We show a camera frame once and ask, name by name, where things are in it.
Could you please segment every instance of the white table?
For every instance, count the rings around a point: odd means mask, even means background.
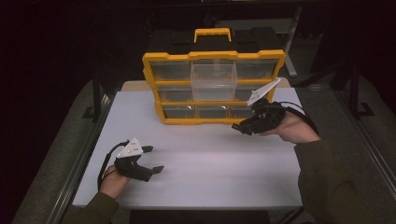
[[[293,88],[277,88],[275,101],[299,105]],[[278,136],[246,135],[225,124],[164,125],[155,114],[151,91],[120,91],[111,106],[74,206],[97,192],[96,179],[108,151],[137,137],[154,146],[141,166],[164,165],[149,182],[132,180],[118,199],[130,209],[274,209],[302,206],[300,168],[293,145]],[[113,152],[109,164],[114,162]]]

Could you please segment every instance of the dark background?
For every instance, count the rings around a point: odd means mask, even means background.
[[[112,93],[126,80],[144,78],[141,58],[152,30],[212,27],[221,19],[288,17],[294,10],[285,5],[118,10],[149,1],[82,2],[1,1],[1,223],[14,217],[83,86],[98,76]],[[395,112],[389,94],[396,84],[389,62],[396,39],[390,9],[371,1],[306,6],[297,34],[325,34],[313,72],[350,55]]]

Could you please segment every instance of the black cable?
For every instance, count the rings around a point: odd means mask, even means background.
[[[103,180],[102,176],[103,176],[103,173],[105,172],[105,169],[107,168],[107,164],[108,164],[108,161],[111,158],[111,154],[118,147],[126,147],[126,145],[128,145],[128,143],[129,143],[129,140],[126,141],[126,142],[119,143],[116,146],[114,146],[113,148],[111,148],[111,150],[106,154],[105,160],[103,161],[102,168],[100,169],[100,172],[99,172],[99,175],[98,175],[98,178],[97,178],[98,190],[99,190],[99,188],[100,188],[100,186],[102,184],[102,180]]]
[[[117,169],[116,169],[116,170],[113,170],[112,172],[110,172],[110,173],[108,173],[107,175],[103,176],[102,181],[103,181],[106,177],[108,177],[109,175],[113,174],[113,173],[116,172],[116,171],[117,171]]]

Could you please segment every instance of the yellow storage organizer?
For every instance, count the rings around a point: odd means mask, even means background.
[[[232,124],[251,116],[251,92],[275,80],[285,58],[269,27],[162,30],[151,37],[143,72],[164,124]]]

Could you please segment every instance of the plastic drawer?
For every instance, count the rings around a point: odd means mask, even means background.
[[[270,78],[276,67],[276,59],[237,60],[235,63],[238,78]]]
[[[246,119],[253,115],[248,105],[232,105],[230,106],[230,117],[232,119]]]
[[[198,105],[199,119],[226,119],[228,106],[226,105]]]
[[[165,105],[163,113],[167,119],[194,119],[195,107],[193,105]]]
[[[191,62],[150,62],[152,73],[157,80],[188,80]]]
[[[231,101],[237,76],[232,60],[198,60],[192,64],[194,101]]]
[[[192,101],[191,86],[158,86],[162,102]]]
[[[238,85],[235,89],[234,99],[237,101],[247,101],[253,91],[265,86],[265,84],[260,85]]]

